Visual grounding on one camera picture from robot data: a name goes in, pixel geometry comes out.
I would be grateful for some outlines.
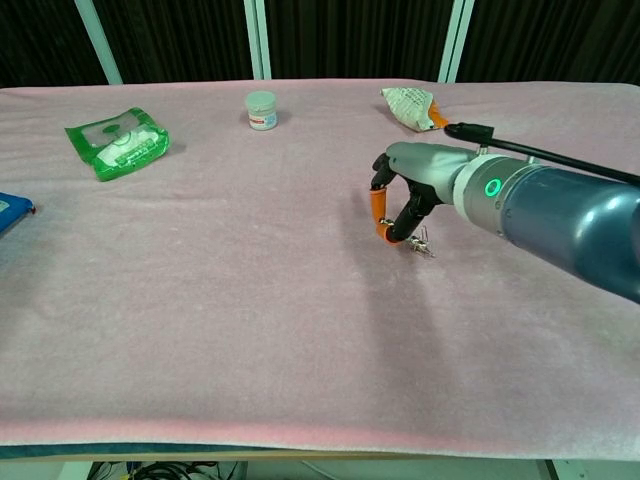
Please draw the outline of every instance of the black curtain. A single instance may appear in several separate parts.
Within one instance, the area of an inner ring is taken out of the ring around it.
[[[640,84],[640,2],[476,0],[459,82]]]
[[[106,83],[73,0],[0,0],[0,88]]]
[[[437,80],[453,0],[267,0],[273,78]]]
[[[125,83],[253,78],[242,0],[94,0]]]

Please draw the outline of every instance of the orange fingertip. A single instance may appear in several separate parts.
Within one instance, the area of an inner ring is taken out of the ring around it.
[[[440,115],[440,110],[438,109],[438,104],[435,100],[431,102],[428,114],[436,128],[443,128],[449,125],[449,120]]]
[[[378,235],[380,235],[380,237],[382,237],[382,239],[387,242],[389,245],[400,245],[400,242],[392,242],[391,240],[389,240],[389,238],[387,237],[387,230],[389,230],[389,228],[391,228],[391,225],[388,225],[386,223],[379,223],[376,226],[376,233]]]
[[[373,221],[379,223],[387,215],[387,189],[370,190],[369,197],[371,199]]]

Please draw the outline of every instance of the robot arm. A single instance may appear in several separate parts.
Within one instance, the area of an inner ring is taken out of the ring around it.
[[[374,163],[372,213],[385,241],[397,245],[410,240],[436,205],[450,204],[478,227],[640,304],[640,177],[494,141],[489,127],[448,128],[449,135],[481,147],[473,151],[402,142],[391,145]],[[486,152],[487,144],[498,143],[609,178]],[[410,198],[392,222],[385,218],[384,197],[396,175],[406,180]]]

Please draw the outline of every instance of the small metal object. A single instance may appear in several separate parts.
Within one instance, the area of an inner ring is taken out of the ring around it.
[[[407,239],[407,242],[409,242],[411,250],[417,254],[422,255],[424,258],[435,258],[435,254],[429,244],[429,234],[425,225],[420,229],[420,238],[412,235]]]

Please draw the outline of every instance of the white lid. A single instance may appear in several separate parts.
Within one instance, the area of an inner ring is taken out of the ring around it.
[[[247,95],[247,108],[254,112],[273,110],[276,108],[276,96],[271,92],[257,91]]]

